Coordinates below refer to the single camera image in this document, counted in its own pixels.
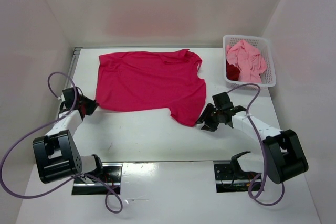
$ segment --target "red cloth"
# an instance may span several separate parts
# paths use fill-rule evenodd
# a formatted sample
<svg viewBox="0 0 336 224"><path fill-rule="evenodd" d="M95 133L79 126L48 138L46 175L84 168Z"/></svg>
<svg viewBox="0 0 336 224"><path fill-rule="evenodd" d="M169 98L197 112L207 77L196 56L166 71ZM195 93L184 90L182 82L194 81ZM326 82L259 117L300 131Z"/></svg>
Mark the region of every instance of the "red cloth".
<svg viewBox="0 0 336 224"><path fill-rule="evenodd" d="M194 126L205 104L202 60L177 52L116 52L99 56L96 100L114 111L169 108L179 123Z"/></svg>
<svg viewBox="0 0 336 224"><path fill-rule="evenodd" d="M238 81L239 75L239 68L226 61L226 77L231 81Z"/></svg>

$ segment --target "white plastic basket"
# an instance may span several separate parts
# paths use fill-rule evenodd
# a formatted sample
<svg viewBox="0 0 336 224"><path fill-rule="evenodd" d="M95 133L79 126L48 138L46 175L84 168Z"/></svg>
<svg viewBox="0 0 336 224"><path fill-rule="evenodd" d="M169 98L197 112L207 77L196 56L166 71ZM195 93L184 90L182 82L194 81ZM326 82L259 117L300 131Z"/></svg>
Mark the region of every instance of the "white plastic basket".
<svg viewBox="0 0 336 224"><path fill-rule="evenodd" d="M231 81L226 77L226 54L225 54L226 45L234 46L236 43L240 42L242 39L250 43L252 46L258 48L261 52L261 56L264 58L267 64L267 69L265 70L264 73L260 75L263 83L262 84L258 83L258 85L261 88L275 86L275 84L277 83L277 80L275 77L274 64L273 64L272 54L271 54L268 41L264 38L253 37L253 36L225 35L223 37L223 55L224 55L223 75L224 75L224 79L226 83L228 84L228 86L236 87L237 85L246 83L246 82L241 82L241 81Z"/></svg>

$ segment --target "purple cable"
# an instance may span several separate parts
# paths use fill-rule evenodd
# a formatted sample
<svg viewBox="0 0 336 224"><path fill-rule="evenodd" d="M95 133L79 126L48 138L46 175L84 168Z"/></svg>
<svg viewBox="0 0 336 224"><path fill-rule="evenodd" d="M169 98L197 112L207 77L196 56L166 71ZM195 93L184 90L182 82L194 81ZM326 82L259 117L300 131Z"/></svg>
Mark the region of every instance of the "purple cable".
<svg viewBox="0 0 336 224"><path fill-rule="evenodd" d="M54 91L52 90L52 88L51 88L51 86L50 86L50 78L51 78L53 75L55 75L55 74L60 74L60 75L65 76L66 78L69 79L69 81L71 82L71 84L72 84L72 86L73 86L73 88L74 88L74 90L75 90L75 99L73 100L73 104L72 104L70 110L69 110L64 116L62 116L62 117L60 117L60 118L58 118L58 119L56 119L56 120L53 120L53 121L51 121L51 122L49 122L49 123L46 123L46 124L44 124L44 125L42 125L42 126L36 128L36 129L34 129L34 130L28 132L26 135L24 135L24 136L21 137L19 140L17 140L17 141L16 141L16 142L15 142L15 143L14 143L8 150L7 150L7 152L6 152L5 155L3 156L3 158L2 158L2 160L1 160L1 162L0 162L0 185L2 186L2 188L3 188L8 194L10 194L10 195L12 195L12 196L14 196L14 197L16 197L16 198L20 198L20 199L36 199L36 198L39 198L39 197L48 195L48 194L52 193L53 191L57 190L58 188L60 188L61 186L65 185L66 183L70 182L70 181L73 180L74 178L77 178L77 177L82 176L82 174L75 175L75 176L71 177L70 179L64 181L63 183L59 184L59 185L56 186L55 188L53 188L53 189L51 189L51 190L49 190L49 191L47 191L47 192L45 192L45 193L38 194L38 195L32 195L32 196L20 195L20 194L17 194L17 193L15 193L15 192L11 191L11 190L5 185L4 180L3 180L2 171L3 171L3 168L4 168L5 161L6 161L6 159L8 158L10 152L11 152L11 151L12 151L12 150L13 150L19 143L21 143L25 138L29 137L30 135L34 134L35 132L37 132L37 131L39 131L39 130L41 130L41 129L43 129L43 128L45 128L45 127L51 125L51 124L54 124L54 123L56 123L56 122L62 120L63 118L65 118L66 116L68 116L68 115L73 111L73 109L75 108L76 101L77 101L77 92L76 92L77 90L76 90L76 85L75 85L75 83L73 82L73 80L72 80L68 75L66 75L65 73L62 73L62 72L53 72L53 73L51 73L51 74L49 75L49 77L48 77L48 88L49 88L49 90L51 91L51 93L52 93L55 97L58 98L58 96L54 93ZM118 196L118 195L117 195L117 194L116 194L116 193L115 193L115 192L114 192L108 185L106 185L106 184L105 184L104 182L102 182L100 179L98 179L98 178L96 178L96 177L94 177L94 176L92 176L92 175L90 175L90 174L85 174L85 175L88 176L88 177L94 178L95 180L97 180L98 182L100 182L104 187L106 187L106 189L108 190L108 194L106 195L106 198L105 198L105 205L106 205L107 209L108 209L110 212L113 212L113 213L115 213L115 214L120 213L120 212L122 211L122 208L123 208L122 201L121 201L120 197L119 197L119 196ZM118 210L118 211L114 211L114 210L112 210L112 209L110 209L110 208L108 207L108 205L107 205L107 197L108 197L108 195L110 195L110 194L114 194L114 195L117 197L118 201L120 202L120 210Z"/></svg>
<svg viewBox="0 0 336 224"><path fill-rule="evenodd" d="M261 204L261 205L263 205L263 206L274 206L274 205L276 205L277 203L279 203L279 202L282 200L282 198L284 197L284 195L285 195L285 186L284 186L283 183L281 183L281 186L282 186L282 193L281 193L281 195L280 195L280 197L279 197L279 199L278 199L277 201L275 201L275 202L273 202L273 203L269 203L269 204L267 204L267 203L263 203L263 202L260 202L259 200L257 200L257 198L258 198L258 197L261 195L261 193L264 191L264 187L265 187L265 183L266 183L266 178L267 178L267 159L266 159L266 152L265 152L264 144L262 143L262 139L261 139L261 137L260 137L260 135L259 135L258 129L257 129L256 125L254 124L252 118L249 116L249 109L250 109L251 105L253 104L253 102L254 102L254 101L257 99L257 97L259 96L260 91L261 91L261 88L260 88L259 85L255 84L255 83L247 83L247 84L242 84L242 85L240 85L240 86L237 86L237 87L235 87L235 88L229 90L227 93L230 93L230 92L232 92L232 91L234 91L234 90L236 90L236 89L239 89L239 88L241 88L241 87L243 87L243 86L256 86L256 87L258 88L258 92L256 93L256 95L253 97L253 99L250 101L250 103L248 104L248 106L247 106L247 108L246 108L246 115L247 115L247 118L248 118L248 120L250 121L250 123L251 123L251 125L252 125L254 131L256 132L256 135L257 135L257 137L258 137L259 144L260 144L260 147L261 147L261 152L262 152L262 154L263 154L263 155L262 155L262 156L263 156L262 158L263 158L263 160L264 160L264 174L263 174L263 179L262 179L262 181L261 181L260 189L259 189L259 191L257 192L256 195L253 195L253 194L252 194L252 189L253 189L253 187L255 187L255 186L257 185L257 183L255 183L255 182L256 182L256 180L261 176L261 174L259 173L259 174L257 174L257 176L255 176L255 177L251 180L251 183L250 183L250 185L249 185L249 187L248 187L248 196L249 196L251 199L255 200L257 203L259 203L259 204Z"/></svg>

